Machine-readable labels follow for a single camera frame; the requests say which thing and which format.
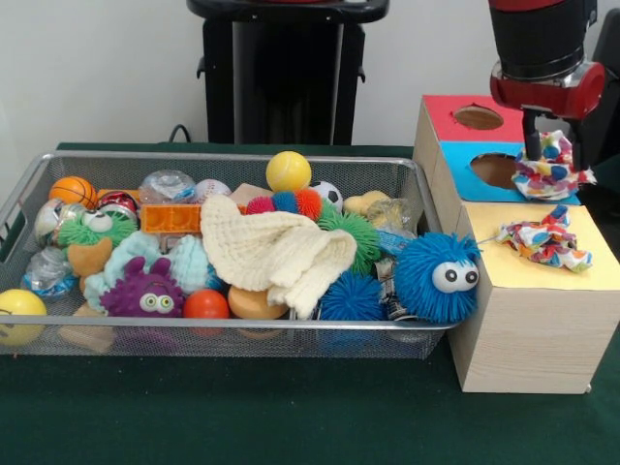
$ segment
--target wooden box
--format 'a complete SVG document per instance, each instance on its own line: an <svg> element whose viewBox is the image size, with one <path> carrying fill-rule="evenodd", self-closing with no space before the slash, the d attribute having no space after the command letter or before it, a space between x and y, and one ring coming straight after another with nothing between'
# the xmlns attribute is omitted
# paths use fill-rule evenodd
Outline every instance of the wooden box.
<svg viewBox="0 0 620 465"><path fill-rule="evenodd" d="M487 129L459 122L459 110L471 106L482 108ZM466 124L476 122L472 114ZM470 234L482 249L479 308L449 334L454 363L464 391L583 393L620 321L620 264L576 198L566 201L569 231L594 257L583 273L531 263L492 240L501 225L540 221L555 207L525 202L513 189L520 117L490 97L422 99L414 159L444 232Z"/></svg>

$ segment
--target white knitted cloth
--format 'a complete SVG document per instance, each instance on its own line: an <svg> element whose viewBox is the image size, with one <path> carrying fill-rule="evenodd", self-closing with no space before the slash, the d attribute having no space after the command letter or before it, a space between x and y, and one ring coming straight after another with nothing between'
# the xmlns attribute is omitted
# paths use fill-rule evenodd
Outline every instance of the white knitted cloth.
<svg viewBox="0 0 620 465"><path fill-rule="evenodd" d="M303 320L357 250L348 232L322 231L309 218L282 211L243 216L219 195L202 205L201 231L220 278L246 291L268 290L270 305L286 303Z"/></svg>

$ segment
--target purple fuzzy monster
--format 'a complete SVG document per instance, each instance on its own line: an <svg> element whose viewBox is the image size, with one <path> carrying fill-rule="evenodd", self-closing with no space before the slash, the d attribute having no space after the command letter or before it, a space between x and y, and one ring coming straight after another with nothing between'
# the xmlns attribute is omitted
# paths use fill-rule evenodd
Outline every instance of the purple fuzzy monster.
<svg viewBox="0 0 620 465"><path fill-rule="evenodd" d="M177 318L183 310L183 292L170 277L171 261L159 259L144 273L144 257L125 265L125 280L101 297L111 317Z"/></svg>

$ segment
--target yellow smiley ball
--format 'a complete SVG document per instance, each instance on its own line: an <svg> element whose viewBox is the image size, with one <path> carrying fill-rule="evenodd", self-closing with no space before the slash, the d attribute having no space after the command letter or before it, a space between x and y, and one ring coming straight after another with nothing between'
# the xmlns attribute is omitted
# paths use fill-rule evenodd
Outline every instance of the yellow smiley ball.
<svg viewBox="0 0 620 465"><path fill-rule="evenodd" d="M46 305L35 294L22 289L11 289L0 294L0 315L47 315ZM42 325L0 324L0 344L25 346L43 332Z"/></svg>
<svg viewBox="0 0 620 465"><path fill-rule="evenodd" d="M303 155L280 152L269 160L266 178L273 192L298 191L310 185L312 169Z"/></svg>

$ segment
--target wire mesh basket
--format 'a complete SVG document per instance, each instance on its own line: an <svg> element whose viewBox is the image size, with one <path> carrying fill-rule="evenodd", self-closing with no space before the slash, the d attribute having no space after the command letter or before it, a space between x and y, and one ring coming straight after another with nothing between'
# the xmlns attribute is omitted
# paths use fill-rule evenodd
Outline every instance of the wire mesh basket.
<svg viewBox="0 0 620 465"><path fill-rule="evenodd" d="M0 290L18 288L30 258L40 249L33 225L52 184L68 175L98 188L137 189L157 170L174 169L194 179L219 179L235 188L264 186L269 160L261 155L59 151L31 164L0 210L8 234L0 248ZM396 158L308 157L315 179L328 179L343 197L381 190L423 204L420 227L439 231L423 172ZM0 354L180 357L426 358L452 325L425 322L320 322L73 317L84 302L79 290L47 306L47 316L0 314ZM37 326L28 345L2 344L17 326Z"/></svg>

